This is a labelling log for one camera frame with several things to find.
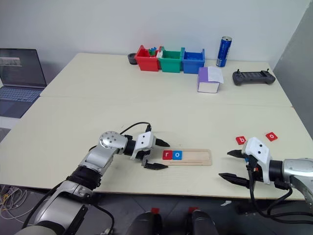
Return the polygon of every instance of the red bin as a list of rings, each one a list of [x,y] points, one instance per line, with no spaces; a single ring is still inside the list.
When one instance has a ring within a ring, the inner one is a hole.
[[[149,50],[146,49],[143,45],[139,47],[138,52],[135,55],[135,59],[142,71],[159,71],[160,63],[157,59],[157,50],[155,55],[150,55]]]

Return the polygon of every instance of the cable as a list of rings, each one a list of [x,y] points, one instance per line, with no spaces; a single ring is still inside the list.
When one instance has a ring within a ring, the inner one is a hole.
[[[111,218],[111,227],[110,227],[110,230],[108,232],[108,234],[110,235],[111,232],[113,231],[113,227],[114,227],[114,216],[108,212],[106,209],[103,209],[102,207],[99,207],[97,204],[93,204],[94,207],[96,207],[98,210],[104,212],[105,214],[107,214],[110,218]]]
[[[277,219],[277,217],[283,217],[283,216],[290,216],[290,215],[306,215],[306,212],[287,212],[287,213],[279,213],[279,214],[270,214],[271,210],[274,206],[276,206],[279,202],[285,200],[287,197],[289,197],[292,194],[292,189],[289,187],[289,192],[283,195],[282,197],[275,200],[268,208],[268,214],[264,214],[261,209],[258,207],[255,198],[254,198],[254,179],[252,176],[252,171],[248,170],[249,174],[249,190],[250,190],[250,197],[253,206],[255,207],[256,211],[265,218],[270,218],[276,222],[285,223],[285,224],[313,224],[313,221],[309,220],[283,220],[283,219]]]
[[[88,150],[88,152],[90,152],[90,150],[92,150],[93,148],[95,148],[96,147],[96,145],[95,146],[93,146],[93,147],[91,147],[89,150]]]
[[[42,202],[44,202],[44,200],[51,194],[53,193],[60,185],[61,185],[62,182],[60,182],[58,185],[56,185],[53,189],[51,189],[49,192],[47,192],[43,197],[42,199],[40,199],[40,201],[34,206],[34,208],[31,210],[31,212],[28,214],[23,226],[22,226],[22,229],[26,228],[27,225],[28,225],[28,222],[31,218],[31,216],[35,213],[35,211],[38,209],[38,207],[41,205]]]
[[[15,219],[20,223],[24,223],[24,221],[21,221],[18,218],[28,214],[32,210],[32,208],[19,215],[13,215],[11,211],[20,207],[27,199],[27,196],[27,190],[23,191],[22,189],[17,187],[10,187],[7,190],[7,193],[5,193],[3,196],[0,196],[0,217],[7,220]],[[10,217],[4,216],[2,214],[3,212],[6,212]]]
[[[2,185],[2,187],[1,187],[1,191],[0,191],[0,194],[2,193],[2,191],[4,190],[4,187],[5,187],[5,185]]]
[[[126,128],[124,131],[122,131],[120,134],[122,135],[124,132],[128,131],[128,130],[131,129],[132,127],[137,126],[137,125],[139,125],[139,124],[147,124],[148,126],[147,126],[147,129],[146,129],[146,132],[147,132],[147,131],[151,131],[151,124],[150,124],[150,123],[145,122],[145,121],[140,121],[140,122],[137,122],[137,123],[135,123],[135,124],[133,124],[133,125],[127,127],[127,128]]]

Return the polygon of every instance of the gray floor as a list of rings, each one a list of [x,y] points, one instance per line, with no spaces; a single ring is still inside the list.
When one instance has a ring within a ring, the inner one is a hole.
[[[31,192],[27,201],[14,214],[20,214],[32,208],[42,197],[42,194]],[[312,225],[280,224],[263,218],[258,214],[237,215],[234,201],[227,206],[221,206],[224,200],[209,198],[184,198],[169,196],[139,196],[139,195],[104,195],[100,206],[110,211],[115,217],[114,234],[123,235],[135,217],[152,207],[160,209],[164,230],[169,235],[182,235],[184,218],[189,207],[199,207],[209,213],[215,221],[221,235],[307,235],[312,234]],[[275,212],[308,211],[304,202],[292,202],[277,209]],[[90,208],[81,225],[78,235],[99,234],[111,224],[110,218],[95,208]],[[13,235],[21,229],[22,224],[14,219],[0,218],[0,234]]]

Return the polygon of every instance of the white paper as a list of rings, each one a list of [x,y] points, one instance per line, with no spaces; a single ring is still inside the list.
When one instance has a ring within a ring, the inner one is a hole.
[[[157,58],[162,58],[163,57],[163,51],[157,51],[156,57]]]
[[[219,82],[201,82],[199,83],[198,92],[217,93]]]
[[[209,82],[219,82],[224,83],[222,70],[217,67],[209,66],[208,70],[208,81]]]

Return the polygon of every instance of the plastic bin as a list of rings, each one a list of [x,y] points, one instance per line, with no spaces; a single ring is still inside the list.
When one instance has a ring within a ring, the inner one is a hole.
[[[205,63],[204,49],[202,52],[187,52],[183,47],[183,59],[182,67],[184,73],[195,73],[198,74],[199,68],[203,67]]]
[[[160,47],[159,51],[163,52],[159,61],[163,72],[180,72],[182,70],[182,49],[183,47],[180,51],[170,51],[165,50],[164,47]]]
[[[135,59],[142,71],[159,71],[160,69],[160,63],[157,59],[157,50],[154,55],[150,55],[149,50],[141,45],[135,55]]]

